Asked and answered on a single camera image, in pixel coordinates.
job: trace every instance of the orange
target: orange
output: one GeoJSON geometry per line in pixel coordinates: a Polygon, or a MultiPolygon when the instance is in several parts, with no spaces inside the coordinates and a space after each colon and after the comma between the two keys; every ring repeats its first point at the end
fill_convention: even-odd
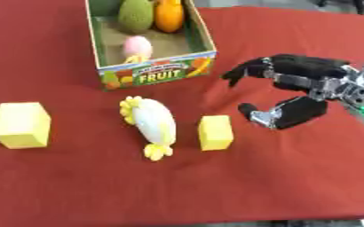
{"type": "Polygon", "coordinates": [[[181,0],[160,0],[155,7],[154,23],[163,32],[172,33],[180,29],[185,20],[181,0]]]}

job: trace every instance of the green melon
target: green melon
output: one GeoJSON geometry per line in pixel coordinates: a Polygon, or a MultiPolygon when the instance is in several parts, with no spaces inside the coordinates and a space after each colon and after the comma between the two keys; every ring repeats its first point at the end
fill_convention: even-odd
{"type": "Polygon", "coordinates": [[[153,21],[154,7],[148,0],[124,0],[118,13],[119,24],[133,34],[144,33],[153,21]]]}

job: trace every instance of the black robotic finger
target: black robotic finger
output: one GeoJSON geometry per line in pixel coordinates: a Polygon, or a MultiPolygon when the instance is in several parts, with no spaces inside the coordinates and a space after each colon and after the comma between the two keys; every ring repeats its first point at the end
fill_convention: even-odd
{"type": "Polygon", "coordinates": [[[256,106],[250,103],[241,103],[239,104],[238,109],[240,113],[242,113],[248,120],[251,117],[251,113],[258,110],[256,106]]]}
{"type": "Polygon", "coordinates": [[[310,121],[327,112],[326,101],[316,101],[309,97],[296,97],[282,101],[267,112],[258,111],[248,103],[239,105],[239,111],[247,120],[259,123],[270,129],[287,129],[310,121]]]}
{"type": "Polygon", "coordinates": [[[349,62],[339,59],[321,59],[290,54],[271,57],[273,68],[279,74],[293,74],[320,80],[324,77],[342,78],[346,72],[341,66],[349,62]]]}
{"type": "Polygon", "coordinates": [[[229,80],[229,86],[233,87],[245,74],[256,77],[263,77],[266,65],[262,58],[252,59],[240,64],[231,71],[222,75],[222,79],[229,80]]]}
{"type": "Polygon", "coordinates": [[[275,126],[277,129],[286,129],[326,114],[328,103],[299,97],[282,101],[276,108],[281,109],[281,118],[275,121],[275,126]]]}

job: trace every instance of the white toy chicken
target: white toy chicken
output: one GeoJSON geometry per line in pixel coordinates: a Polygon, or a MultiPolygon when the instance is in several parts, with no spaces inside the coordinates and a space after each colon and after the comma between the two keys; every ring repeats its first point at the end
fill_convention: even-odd
{"type": "Polygon", "coordinates": [[[136,125],[151,143],[145,147],[145,156],[158,161],[164,155],[171,156],[170,147],[176,140],[176,125],[170,110],[156,100],[127,97],[120,103],[120,114],[129,124],[136,125]]]}

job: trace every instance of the table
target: table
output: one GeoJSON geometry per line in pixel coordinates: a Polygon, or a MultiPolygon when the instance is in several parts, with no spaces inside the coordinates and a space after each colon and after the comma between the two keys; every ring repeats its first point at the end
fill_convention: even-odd
{"type": "Polygon", "coordinates": [[[0,103],[39,101],[53,119],[48,149],[0,145],[0,226],[137,226],[265,219],[364,217],[364,125],[338,103],[328,115],[272,131],[247,122],[298,95],[249,78],[218,77],[275,53],[364,64],[364,16],[234,7],[200,9],[218,47],[210,76],[103,92],[83,1],[0,1],[0,103]],[[175,154],[143,158],[146,141],[119,116],[127,95],[175,115],[175,154]],[[235,141],[200,153],[197,122],[229,114],[235,141]]]}

